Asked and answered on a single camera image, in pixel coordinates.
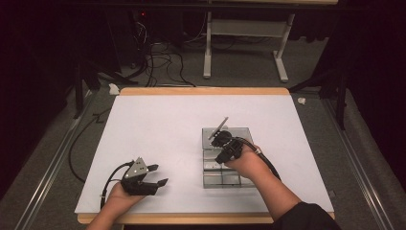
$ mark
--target gray carpet floor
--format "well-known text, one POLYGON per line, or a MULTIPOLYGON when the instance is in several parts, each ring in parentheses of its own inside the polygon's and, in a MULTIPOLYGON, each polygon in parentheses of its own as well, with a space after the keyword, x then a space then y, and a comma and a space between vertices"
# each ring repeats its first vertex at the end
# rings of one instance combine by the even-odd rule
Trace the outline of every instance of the gray carpet floor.
MULTIPOLYGON (((199 43, 191 43, 182 49, 167 49, 164 45, 156 45, 154 66, 157 68, 153 71, 153 77, 158 85, 184 84, 173 80, 180 81, 179 73, 182 65, 178 56, 169 54, 178 53, 183 58, 182 76, 197 86, 290 87, 311 76, 326 45, 325 41, 312 43, 306 43, 304 40, 288 41, 283 53, 283 62, 289 82, 281 83, 271 58, 271 51, 278 47, 278 41, 271 39, 254 42, 253 39, 243 39, 244 42, 238 42, 228 49, 224 49, 229 46, 227 42, 214 44, 217 49, 213 51, 213 71, 209 80, 202 78, 204 48, 199 43), (169 68, 167 68, 168 57, 171 58, 169 68)), ((124 74, 131 71, 129 66, 123 67, 124 74)), ((145 85, 147 80, 146 74, 137 78, 140 86, 145 85)), ((292 94, 292 97, 330 194, 336 220, 343 230, 382 229, 365 199, 365 193, 351 167, 343 141, 326 110, 326 102, 319 99, 317 90, 318 88, 306 88, 292 94), (299 97, 305 97, 306 104, 297 103, 299 97)), ((92 92, 94 99, 79 123, 77 134, 94 118, 94 113, 100 113, 114 103, 115 96, 109 95, 108 91, 108 82, 102 81, 101 90, 92 92)), ((37 185, 58 151, 65 133, 72 128, 75 113, 75 98, 72 92, 68 97, 68 105, 49 125, 31 158, 1 200, 0 229, 14 229, 17 226, 37 185)), ((104 123, 92 123, 81 134, 72 149, 74 168, 82 177, 86 177, 89 171, 107 118, 108 113, 101 116, 104 123)), ((345 133, 349 136, 366 175, 380 197, 393 229, 406 229, 404 191, 380 154, 350 92, 347 96, 345 126, 345 133)), ((26 229, 84 229, 85 226, 78 223, 77 215, 74 213, 82 187, 83 184, 73 177, 68 160, 63 159, 50 190, 47 191, 37 213, 34 213, 34 220, 26 229)), ((175 226, 164 228, 183 229, 175 226)), ((135 226, 134 229, 157 229, 157 227, 135 226)))

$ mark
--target black cable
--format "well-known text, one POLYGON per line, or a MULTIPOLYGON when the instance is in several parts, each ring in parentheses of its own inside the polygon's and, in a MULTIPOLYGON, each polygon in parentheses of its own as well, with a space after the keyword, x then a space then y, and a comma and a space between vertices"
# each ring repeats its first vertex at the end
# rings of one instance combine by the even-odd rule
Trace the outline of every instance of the black cable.
POLYGON ((123 168, 125 166, 130 167, 130 166, 132 166, 132 164, 134 164, 134 161, 124 163, 121 166, 117 167, 117 169, 115 169, 114 172, 110 174, 110 177, 108 177, 107 181, 105 182, 104 188, 101 193, 101 208, 102 208, 102 206, 104 206, 104 203, 105 203, 105 197, 107 195, 108 184, 110 184, 110 182, 113 181, 111 178, 113 178, 114 174, 116 174, 116 172, 118 170, 120 170, 121 168, 123 168))
POLYGON ((86 124, 86 126, 84 126, 84 128, 81 130, 81 132, 78 134, 78 136, 75 138, 75 140, 72 142, 71 147, 69 148, 69 152, 68 152, 68 162, 69 162, 69 169, 71 170, 72 174, 75 176, 75 178, 77 180, 79 180, 80 182, 84 183, 85 179, 81 178, 74 170, 74 167, 72 165, 72 150, 75 146, 75 143, 77 142, 77 140, 79 139, 79 137, 81 136, 81 134, 83 134, 83 132, 90 127, 90 125, 94 122, 97 121, 100 116, 106 112, 108 112, 109 110, 111 110, 110 108, 105 109, 105 111, 101 112, 100 114, 98 114, 98 116, 96 116, 94 119, 92 119, 89 123, 86 124))

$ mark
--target white metal stand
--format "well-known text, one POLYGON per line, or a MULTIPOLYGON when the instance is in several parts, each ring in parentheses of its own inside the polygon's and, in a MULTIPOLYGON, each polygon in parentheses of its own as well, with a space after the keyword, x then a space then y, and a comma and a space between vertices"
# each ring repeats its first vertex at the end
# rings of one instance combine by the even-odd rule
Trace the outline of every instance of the white metal stand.
POLYGON ((288 82, 288 77, 282 62, 282 53, 289 37, 295 14, 289 14, 287 21, 245 21, 212 19, 212 13, 207 15, 206 52, 204 57, 203 78, 209 79, 212 75, 212 35, 248 35, 270 36, 281 39, 280 49, 273 51, 273 57, 278 68, 282 82, 288 82))

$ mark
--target white table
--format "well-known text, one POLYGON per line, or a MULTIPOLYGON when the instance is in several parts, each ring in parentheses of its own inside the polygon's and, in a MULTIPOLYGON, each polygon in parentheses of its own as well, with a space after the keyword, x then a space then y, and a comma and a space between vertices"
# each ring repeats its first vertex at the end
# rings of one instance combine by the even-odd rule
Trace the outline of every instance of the white table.
POLYGON ((333 216, 286 89, 126 88, 114 102, 80 196, 79 222, 90 222, 100 210, 108 176, 139 156, 147 165, 160 166, 144 181, 169 181, 118 219, 119 223, 272 222, 256 188, 203 188, 202 128, 216 127, 226 116, 228 127, 250 128, 255 144, 277 168, 283 183, 303 201, 317 203, 333 216))

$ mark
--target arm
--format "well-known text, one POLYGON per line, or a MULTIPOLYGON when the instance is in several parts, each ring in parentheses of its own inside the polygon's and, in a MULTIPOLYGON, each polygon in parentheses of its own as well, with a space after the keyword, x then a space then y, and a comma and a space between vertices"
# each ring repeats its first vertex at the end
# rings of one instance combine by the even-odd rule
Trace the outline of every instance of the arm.
POLYGON ((120 182, 116 183, 101 211, 87 226, 87 230, 110 229, 114 221, 126 213, 134 204, 142 200, 144 195, 128 195, 120 182))
POLYGON ((256 185, 274 221, 301 202, 246 145, 243 146, 239 159, 229 161, 225 165, 249 178, 256 185))

